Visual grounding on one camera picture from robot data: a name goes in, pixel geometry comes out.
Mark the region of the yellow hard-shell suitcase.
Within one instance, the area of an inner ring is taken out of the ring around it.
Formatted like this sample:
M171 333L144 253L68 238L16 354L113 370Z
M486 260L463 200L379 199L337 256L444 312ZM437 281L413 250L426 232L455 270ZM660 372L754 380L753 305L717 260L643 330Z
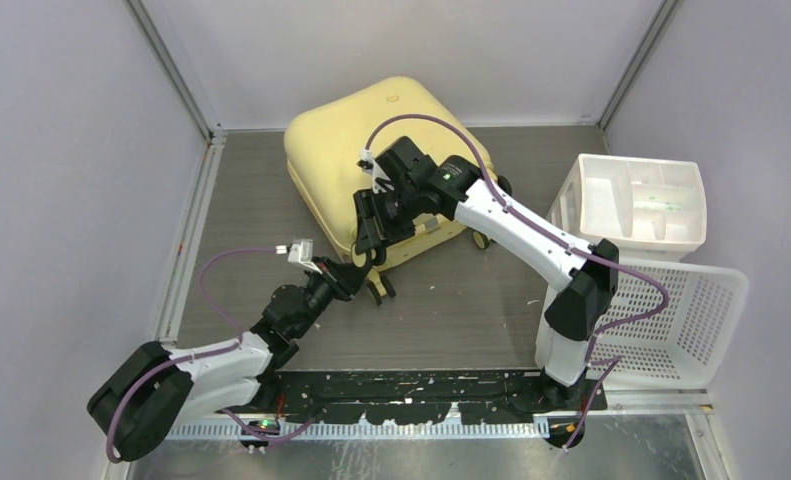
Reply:
M287 169L342 261L371 263L376 303L396 291L388 269L459 235L463 224L416 207L421 181L450 157L488 171L487 149L418 81L394 76L296 117L284 135Z

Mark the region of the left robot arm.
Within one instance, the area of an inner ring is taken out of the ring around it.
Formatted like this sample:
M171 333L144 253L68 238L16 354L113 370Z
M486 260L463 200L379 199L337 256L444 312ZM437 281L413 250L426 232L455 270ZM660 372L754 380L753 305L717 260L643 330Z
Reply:
M107 459L138 460L173 427L229 407L271 410L278 399L273 373L333 302L358 294L373 269L328 257L315 257L313 266L305 284L277 287L260 319L229 340L189 349L157 340L137 347L87 403L105 435Z

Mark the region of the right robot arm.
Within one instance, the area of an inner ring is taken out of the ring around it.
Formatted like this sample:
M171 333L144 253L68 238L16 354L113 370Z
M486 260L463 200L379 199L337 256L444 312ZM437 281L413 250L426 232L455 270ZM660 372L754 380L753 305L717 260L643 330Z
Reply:
M616 292L617 247L606 240L593 246L561 231L502 192L478 165L457 155L438 164L406 136L379 154L362 150L358 165L372 186L354 195L353 253L383 264L389 247L416 237L414 221L422 215L441 215L504 247L556 292L545 312L548 344L538 362L547 376L544 400L561 410L578 401L594 327Z

